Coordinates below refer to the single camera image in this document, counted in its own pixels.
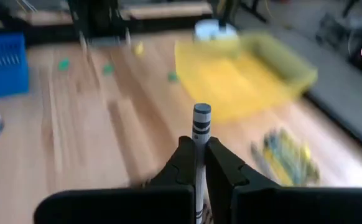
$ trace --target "green object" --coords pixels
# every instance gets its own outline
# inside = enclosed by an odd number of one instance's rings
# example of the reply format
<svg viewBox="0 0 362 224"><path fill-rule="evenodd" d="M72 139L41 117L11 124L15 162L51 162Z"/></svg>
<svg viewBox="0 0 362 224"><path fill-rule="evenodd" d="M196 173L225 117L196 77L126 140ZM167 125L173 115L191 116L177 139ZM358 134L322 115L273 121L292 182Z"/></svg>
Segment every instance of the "green object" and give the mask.
<svg viewBox="0 0 362 224"><path fill-rule="evenodd" d="M70 64L69 59L65 58L58 64L58 69L60 71L68 70L69 64Z"/></svg>
<svg viewBox="0 0 362 224"><path fill-rule="evenodd" d="M170 72L168 78L169 78L169 81L171 81L171 82L177 81L178 80L177 73L176 72Z"/></svg>
<svg viewBox="0 0 362 224"><path fill-rule="evenodd" d="M114 67L110 64L107 64L103 67L102 72L104 75L110 75L114 71Z"/></svg>

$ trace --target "wooden tabletop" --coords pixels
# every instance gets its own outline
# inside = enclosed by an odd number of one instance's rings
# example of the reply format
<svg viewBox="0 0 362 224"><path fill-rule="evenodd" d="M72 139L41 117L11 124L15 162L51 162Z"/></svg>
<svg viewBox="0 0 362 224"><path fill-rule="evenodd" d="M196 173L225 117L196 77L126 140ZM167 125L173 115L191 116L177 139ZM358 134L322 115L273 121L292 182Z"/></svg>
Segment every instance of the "wooden tabletop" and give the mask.
<svg viewBox="0 0 362 224"><path fill-rule="evenodd" d="M194 101L169 82L174 42L190 32L133 37L132 46L90 49L80 44L28 50L30 93L0 99L0 223L32 223L46 196L65 189L127 186L152 177L191 135ZM66 71L58 69L69 59ZM114 66L105 75L103 67ZM257 168L249 145L285 128L304 140L322 186L362 187L362 148L304 99L232 123L212 136Z"/></svg>

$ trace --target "green toy piece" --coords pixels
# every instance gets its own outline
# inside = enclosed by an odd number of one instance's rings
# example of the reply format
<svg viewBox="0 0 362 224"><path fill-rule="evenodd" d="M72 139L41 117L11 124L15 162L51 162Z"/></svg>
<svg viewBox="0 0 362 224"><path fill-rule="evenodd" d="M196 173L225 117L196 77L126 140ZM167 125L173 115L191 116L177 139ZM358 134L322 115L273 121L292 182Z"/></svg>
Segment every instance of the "green toy piece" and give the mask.
<svg viewBox="0 0 362 224"><path fill-rule="evenodd" d="M70 64L69 59L65 58L62 61L60 61L60 63L58 64L58 69L60 71L66 71L69 68L69 64Z"/></svg>
<svg viewBox="0 0 362 224"><path fill-rule="evenodd" d="M103 67L102 72L104 75L110 75L114 71L114 67L110 64L107 64Z"/></svg>
<svg viewBox="0 0 362 224"><path fill-rule="evenodd" d="M168 79L170 82L176 82L178 80L176 72L170 72Z"/></svg>

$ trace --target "gray crayon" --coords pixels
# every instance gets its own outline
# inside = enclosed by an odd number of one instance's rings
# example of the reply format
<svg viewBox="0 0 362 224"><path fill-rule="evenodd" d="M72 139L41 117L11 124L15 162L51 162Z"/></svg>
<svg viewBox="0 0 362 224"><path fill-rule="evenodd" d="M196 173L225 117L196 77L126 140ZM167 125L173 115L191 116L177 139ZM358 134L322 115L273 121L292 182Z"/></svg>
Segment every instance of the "gray crayon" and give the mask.
<svg viewBox="0 0 362 224"><path fill-rule="evenodd" d="M203 198L205 195L205 146L210 138L211 106L205 103L195 104L193 108L192 139L197 150L196 171L196 224L201 224L203 217Z"/></svg>

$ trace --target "blue plastic crate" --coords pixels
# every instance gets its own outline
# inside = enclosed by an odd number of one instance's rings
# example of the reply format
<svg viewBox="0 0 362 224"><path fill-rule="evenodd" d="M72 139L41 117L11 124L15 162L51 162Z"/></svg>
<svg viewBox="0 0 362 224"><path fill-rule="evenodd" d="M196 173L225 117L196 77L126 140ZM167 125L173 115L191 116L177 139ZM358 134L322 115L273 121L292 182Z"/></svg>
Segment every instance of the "blue plastic crate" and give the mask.
<svg viewBox="0 0 362 224"><path fill-rule="evenodd" d="M29 91L25 38L0 34L0 96Z"/></svg>

